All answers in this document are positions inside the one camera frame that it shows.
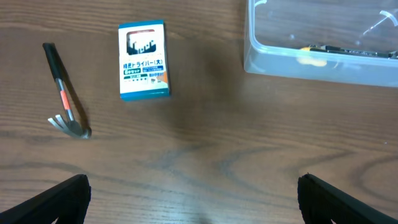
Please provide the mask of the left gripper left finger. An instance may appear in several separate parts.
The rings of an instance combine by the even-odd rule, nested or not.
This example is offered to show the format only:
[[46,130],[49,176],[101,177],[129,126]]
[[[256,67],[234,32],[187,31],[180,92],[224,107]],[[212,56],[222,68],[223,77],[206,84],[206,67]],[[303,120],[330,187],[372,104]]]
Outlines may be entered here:
[[73,177],[1,212],[1,223],[82,224],[91,200],[91,186],[84,174]]

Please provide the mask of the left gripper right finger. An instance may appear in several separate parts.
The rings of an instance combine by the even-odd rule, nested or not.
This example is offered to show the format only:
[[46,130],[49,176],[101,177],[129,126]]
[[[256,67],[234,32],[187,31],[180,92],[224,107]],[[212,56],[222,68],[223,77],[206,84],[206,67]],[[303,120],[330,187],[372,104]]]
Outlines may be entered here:
[[298,178],[298,204],[306,224],[397,224],[379,212],[312,174]]

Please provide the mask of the yellow black stubby screwdriver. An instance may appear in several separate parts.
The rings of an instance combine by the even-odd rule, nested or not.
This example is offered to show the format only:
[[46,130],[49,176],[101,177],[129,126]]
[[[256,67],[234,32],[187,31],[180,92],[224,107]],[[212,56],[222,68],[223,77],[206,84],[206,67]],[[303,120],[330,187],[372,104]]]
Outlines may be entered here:
[[[316,45],[310,45],[308,47],[302,47],[300,50],[306,52],[326,52],[325,49],[319,48]],[[297,57],[296,61],[302,65],[312,65],[314,67],[325,67],[327,65],[327,61],[324,59],[319,59],[306,54],[304,57]]]

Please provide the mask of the blue white screwdriver box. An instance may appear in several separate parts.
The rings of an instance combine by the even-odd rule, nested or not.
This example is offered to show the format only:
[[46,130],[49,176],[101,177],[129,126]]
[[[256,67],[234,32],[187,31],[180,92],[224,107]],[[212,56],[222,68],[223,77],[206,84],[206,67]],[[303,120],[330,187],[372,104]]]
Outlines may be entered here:
[[124,101],[170,95],[163,20],[119,25],[119,92]]

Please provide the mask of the silver wrench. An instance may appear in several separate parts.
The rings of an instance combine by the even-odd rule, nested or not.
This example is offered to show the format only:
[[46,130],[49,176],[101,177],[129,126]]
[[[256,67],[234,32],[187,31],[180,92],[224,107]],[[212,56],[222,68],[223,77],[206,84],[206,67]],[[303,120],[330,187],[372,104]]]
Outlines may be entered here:
[[309,51],[326,52],[331,54],[344,54],[344,55],[355,55],[360,57],[377,57],[377,58],[387,58],[387,59],[397,59],[397,51],[389,53],[372,52],[365,50],[355,50],[355,49],[344,49],[341,47],[334,47],[330,45],[310,45],[308,46]]

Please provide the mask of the clear plastic container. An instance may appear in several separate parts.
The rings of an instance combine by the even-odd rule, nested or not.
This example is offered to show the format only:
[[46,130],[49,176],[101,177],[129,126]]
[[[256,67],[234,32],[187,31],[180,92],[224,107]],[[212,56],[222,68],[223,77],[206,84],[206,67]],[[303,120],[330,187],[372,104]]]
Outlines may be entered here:
[[[397,51],[397,0],[248,1],[244,32],[244,69],[249,73],[397,86],[397,59],[300,50],[310,45]],[[306,54],[327,65],[296,61]]]

